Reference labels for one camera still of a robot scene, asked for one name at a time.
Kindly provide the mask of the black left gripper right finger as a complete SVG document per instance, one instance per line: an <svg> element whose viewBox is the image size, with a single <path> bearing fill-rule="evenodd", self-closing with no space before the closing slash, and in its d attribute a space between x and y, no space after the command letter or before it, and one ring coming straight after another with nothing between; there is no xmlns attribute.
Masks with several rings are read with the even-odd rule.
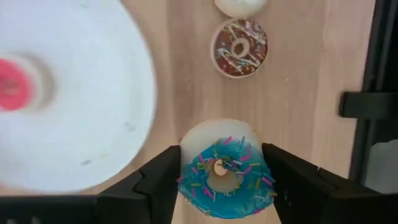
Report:
<svg viewBox="0 0 398 224"><path fill-rule="evenodd" d="M282 223L397 223L397 194L381 194L262 144Z"/></svg>

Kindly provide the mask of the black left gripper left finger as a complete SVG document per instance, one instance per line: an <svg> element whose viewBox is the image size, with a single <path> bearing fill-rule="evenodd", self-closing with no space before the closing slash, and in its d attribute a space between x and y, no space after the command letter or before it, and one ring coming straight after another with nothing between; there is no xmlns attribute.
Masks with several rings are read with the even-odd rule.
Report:
<svg viewBox="0 0 398 224"><path fill-rule="evenodd" d="M1 223L171 223L180 146L170 146L99 194L2 196Z"/></svg>

